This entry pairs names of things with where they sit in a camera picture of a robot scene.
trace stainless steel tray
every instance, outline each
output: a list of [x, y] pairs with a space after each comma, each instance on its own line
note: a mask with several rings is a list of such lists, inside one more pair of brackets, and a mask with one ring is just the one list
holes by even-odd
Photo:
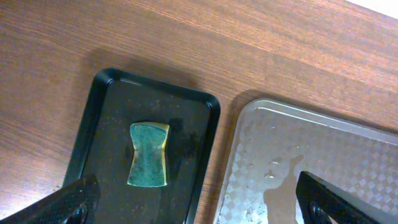
[[263, 99], [239, 115], [214, 223], [303, 223], [302, 170], [398, 217], [398, 136]]

